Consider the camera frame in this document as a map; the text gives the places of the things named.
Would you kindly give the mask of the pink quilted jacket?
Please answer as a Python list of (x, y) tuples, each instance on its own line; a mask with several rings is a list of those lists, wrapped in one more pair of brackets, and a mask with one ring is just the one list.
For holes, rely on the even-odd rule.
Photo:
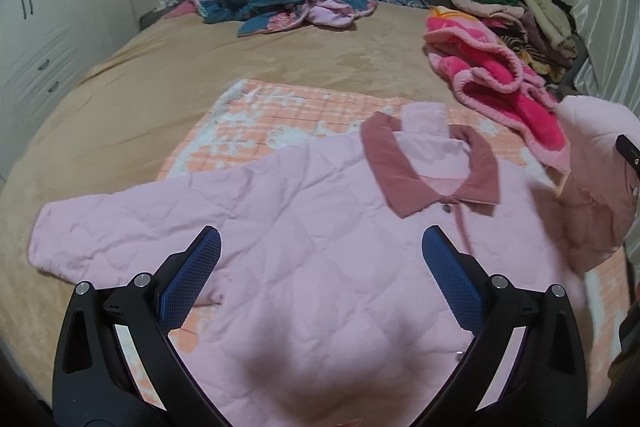
[(437, 225), (515, 286), (564, 286), (622, 245), (639, 180), (617, 152), (637, 136), (623, 106), (569, 96), (562, 188), (498, 158), (435, 103), (377, 113), (356, 132), (288, 146), (228, 170), (45, 205), (28, 248), (37, 269), (98, 287), (129, 282), (202, 228), (221, 256), (200, 297), (219, 310), (186, 356), (235, 426), (410, 424), (471, 342), (421, 253)]

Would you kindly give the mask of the pile of folded clothes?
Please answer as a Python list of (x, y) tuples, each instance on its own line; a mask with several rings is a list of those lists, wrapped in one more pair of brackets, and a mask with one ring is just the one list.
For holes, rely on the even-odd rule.
[(478, 18), (526, 65), (555, 86), (570, 86), (588, 53), (572, 7), (562, 0), (450, 0)]

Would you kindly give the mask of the cream satin curtain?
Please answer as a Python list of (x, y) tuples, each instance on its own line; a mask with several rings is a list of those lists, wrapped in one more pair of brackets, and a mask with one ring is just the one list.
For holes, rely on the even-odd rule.
[(639, 0), (577, 0), (574, 17), (588, 60), (574, 83), (585, 94), (639, 112)]

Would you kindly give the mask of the pink fleece blanket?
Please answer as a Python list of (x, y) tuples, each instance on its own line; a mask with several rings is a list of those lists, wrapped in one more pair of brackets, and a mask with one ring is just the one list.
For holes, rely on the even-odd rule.
[(458, 102), (519, 135), (534, 157), (570, 170), (570, 144), (544, 80), (485, 24), (470, 14), (433, 6), (424, 50)]

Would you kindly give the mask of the tan bed sheet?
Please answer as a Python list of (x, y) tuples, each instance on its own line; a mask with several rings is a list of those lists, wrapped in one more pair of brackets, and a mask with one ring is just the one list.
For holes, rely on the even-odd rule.
[(153, 181), (217, 98), (241, 79), (454, 103), (423, 54), (426, 14), (382, 3), (351, 30), (239, 37), (194, 15), (160, 20), (88, 72), (40, 127), (1, 192), (1, 338), (17, 373), (51, 396), (70, 286), (37, 272), (39, 209)]

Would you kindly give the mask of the orange checked blanket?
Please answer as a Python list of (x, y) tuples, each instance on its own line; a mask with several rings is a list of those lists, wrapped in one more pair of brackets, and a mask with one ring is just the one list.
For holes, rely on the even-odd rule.
[[(177, 145), (160, 168), (157, 180), (197, 171), (229, 168), (311, 139), (357, 130), (373, 112), (399, 116), (403, 98), (289, 86), (259, 80), (240, 80), (224, 92), (195, 127)], [(506, 127), (464, 107), (448, 107), (450, 124), (466, 124), (483, 135), (494, 153), (526, 169), (540, 181), (554, 174), (534, 157), (523, 140)], [(592, 318), (589, 365), (591, 412), (608, 394), (608, 370), (620, 353), (618, 328), (631, 303), (624, 247), (585, 276)], [(213, 320), (214, 307), (196, 308), (186, 325), (170, 334), (180, 353), (198, 345), (198, 334)], [(130, 334), (118, 326), (118, 337), (134, 381), (146, 402), (163, 409), (140, 361)]]

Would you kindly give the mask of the white wardrobe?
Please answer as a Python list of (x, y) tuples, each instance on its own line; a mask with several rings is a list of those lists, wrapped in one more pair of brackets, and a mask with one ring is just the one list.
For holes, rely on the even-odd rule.
[(1, 176), (85, 73), (138, 31), (130, 0), (1, 0)]

